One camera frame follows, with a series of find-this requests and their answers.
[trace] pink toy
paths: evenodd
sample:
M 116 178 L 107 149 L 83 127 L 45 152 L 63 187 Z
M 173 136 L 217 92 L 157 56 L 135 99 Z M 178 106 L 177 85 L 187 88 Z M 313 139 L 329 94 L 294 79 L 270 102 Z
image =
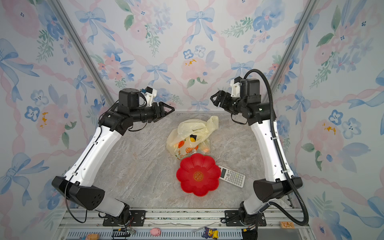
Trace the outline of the pink toy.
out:
M 152 236 L 155 236 L 155 237 L 158 237 L 161 234 L 161 230 L 157 227 L 152 228 L 149 232 L 151 233 Z

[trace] black mounting plate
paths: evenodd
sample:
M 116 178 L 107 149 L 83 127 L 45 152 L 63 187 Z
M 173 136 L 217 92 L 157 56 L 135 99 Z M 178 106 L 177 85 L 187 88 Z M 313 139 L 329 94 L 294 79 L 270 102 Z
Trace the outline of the black mounting plate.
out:
M 223 219 L 229 219 L 233 216 L 236 216 L 239 214 L 238 210 L 227 210 L 224 211 L 225 213 L 225 218 Z M 259 217 L 259 226 L 265 227 L 266 226 L 266 221 L 265 221 L 265 216 L 264 213 Z M 229 220 L 228 222 L 225 223 L 227 227 L 243 227 L 244 225 L 240 222 L 240 216 L 234 217 L 232 220 Z
M 131 227 L 142 227 L 144 225 L 146 211 L 145 210 L 130 210 L 130 212 L 131 212 L 131 215 L 133 217 L 132 222 L 131 222 Z M 112 218 L 104 219 L 103 226 L 104 227 L 121 227 L 116 222 L 113 222 Z

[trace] small orange card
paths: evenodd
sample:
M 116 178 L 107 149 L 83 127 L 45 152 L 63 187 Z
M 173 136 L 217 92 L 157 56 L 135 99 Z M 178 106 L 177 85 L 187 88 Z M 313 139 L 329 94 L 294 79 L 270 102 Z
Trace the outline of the small orange card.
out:
M 284 229 L 294 229 L 295 226 L 293 222 L 280 222 L 280 227 Z

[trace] gray marble surface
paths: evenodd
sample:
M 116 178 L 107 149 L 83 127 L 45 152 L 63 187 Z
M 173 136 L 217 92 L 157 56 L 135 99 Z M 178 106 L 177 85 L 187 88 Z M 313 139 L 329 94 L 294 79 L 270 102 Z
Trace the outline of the gray marble surface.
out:
M 219 118 L 219 129 L 210 139 L 209 156 L 245 175 L 243 188 L 220 180 L 215 191 L 204 197 L 187 194 L 176 179 L 180 160 L 166 149 L 172 129 L 188 119 Z M 135 123 L 134 129 L 142 123 Z M 250 126 L 232 122 L 229 113 L 174 112 L 139 132 L 127 132 L 112 148 L 96 176 L 94 185 L 131 207 L 237 208 L 253 191 L 253 181 L 265 177 L 256 137 Z

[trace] wall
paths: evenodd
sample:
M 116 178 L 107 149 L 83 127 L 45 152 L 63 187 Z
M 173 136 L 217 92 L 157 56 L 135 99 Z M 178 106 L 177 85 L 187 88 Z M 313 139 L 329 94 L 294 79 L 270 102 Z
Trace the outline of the wall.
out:
M 115 100 L 151 86 L 178 111 L 220 111 L 209 98 L 231 79 L 252 68 L 270 79 L 306 1 L 61 3 Z
M 107 106 L 45 1 L 1 0 L 0 32 L 0 239 L 51 239 L 66 211 L 52 178 Z
M 273 96 L 317 240 L 384 239 L 383 9 L 320 0 Z

